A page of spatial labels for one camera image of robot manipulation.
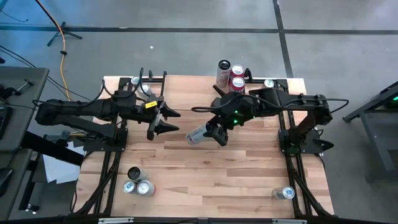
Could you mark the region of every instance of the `yellow cable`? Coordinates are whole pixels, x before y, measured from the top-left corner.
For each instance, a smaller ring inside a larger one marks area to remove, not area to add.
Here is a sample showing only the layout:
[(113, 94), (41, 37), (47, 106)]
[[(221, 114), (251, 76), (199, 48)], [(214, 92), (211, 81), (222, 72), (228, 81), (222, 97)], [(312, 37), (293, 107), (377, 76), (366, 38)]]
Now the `yellow cable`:
[[(59, 30), (60, 33), (61, 33), (62, 42), (63, 42), (63, 51), (65, 51), (65, 49), (66, 49), (66, 42), (65, 42), (65, 36), (64, 36), (64, 34), (63, 34), (63, 32), (62, 32), (61, 27), (58, 25), (58, 22), (50, 15), (50, 13), (48, 12), (48, 10), (46, 10), (46, 8), (42, 5), (42, 3), (41, 3), (39, 0), (37, 0), (37, 2), (40, 4), (40, 6), (43, 7), (43, 9), (48, 13), (48, 15), (49, 15), (49, 16), (53, 19), (53, 21), (55, 22), (55, 25), (57, 26), (58, 30)], [(67, 85), (67, 82), (65, 81), (65, 77), (63, 76), (63, 61), (64, 61), (64, 59), (65, 59), (65, 55), (62, 54), (61, 65), (60, 65), (60, 73), (61, 73), (63, 85), (65, 86), (65, 93), (67, 94), (68, 101), (71, 101), (71, 99), (70, 99), (70, 97), (69, 97), (68, 85)]]

